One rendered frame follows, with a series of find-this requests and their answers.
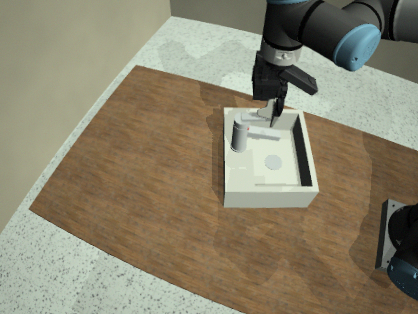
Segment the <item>grey mixer tap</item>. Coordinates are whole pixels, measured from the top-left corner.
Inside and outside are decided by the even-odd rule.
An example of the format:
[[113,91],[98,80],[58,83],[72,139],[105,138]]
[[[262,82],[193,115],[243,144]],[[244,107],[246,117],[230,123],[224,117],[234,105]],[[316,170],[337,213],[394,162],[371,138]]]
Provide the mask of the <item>grey mixer tap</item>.
[[240,112],[234,116],[232,141],[230,143],[230,147],[234,152],[241,153],[246,150],[247,137],[273,141],[280,140],[280,130],[250,126],[250,122],[256,121],[271,121],[271,119],[258,116],[257,113]]

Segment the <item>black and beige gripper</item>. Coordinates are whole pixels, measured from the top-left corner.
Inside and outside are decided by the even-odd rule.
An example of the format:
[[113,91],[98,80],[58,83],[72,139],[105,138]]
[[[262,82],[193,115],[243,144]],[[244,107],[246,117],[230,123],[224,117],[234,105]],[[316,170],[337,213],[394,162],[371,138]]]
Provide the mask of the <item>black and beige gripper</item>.
[[263,59],[260,51],[256,51],[255,64],[253,65],[255,72],[252,71],[251,78],[253,100],[267,101],[265,107],[257,110],[257,114],[270,118],[270,127],[273,127],[281,116],[288,90],[288,81],[278,76],[278,72],[289,69],[293,65],[278,66],[269,63]]

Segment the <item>white square sink basin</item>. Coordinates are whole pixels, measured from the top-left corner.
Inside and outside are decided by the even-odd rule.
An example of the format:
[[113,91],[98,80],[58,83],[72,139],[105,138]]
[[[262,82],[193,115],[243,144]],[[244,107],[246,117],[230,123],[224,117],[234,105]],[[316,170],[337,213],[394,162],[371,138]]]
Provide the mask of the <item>white square sink basin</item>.
[[224,108],[223,208],[308,207],[319,188],[303,110],[283,109],[271,128],[279,141],[248,137],[245,151],[231,149],[234,116],[258,109]]

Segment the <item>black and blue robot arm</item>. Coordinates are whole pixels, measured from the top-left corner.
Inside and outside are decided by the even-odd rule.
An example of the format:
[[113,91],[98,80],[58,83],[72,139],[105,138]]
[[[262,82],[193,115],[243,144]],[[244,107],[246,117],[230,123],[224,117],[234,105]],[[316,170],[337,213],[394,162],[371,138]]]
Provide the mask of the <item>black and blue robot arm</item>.
[[[369,60],[380,38],[418,43],[418,0],[354,0],[342,9],[323,0],[266,2],[260,54],[274,65],[295,64],[305,45],[353,72]],[[278,76],[311,96],[318,92],[316,79],[295,65]],[[418,203],[397,209],[388,233],[397,251],[387,274],[418,301]]]

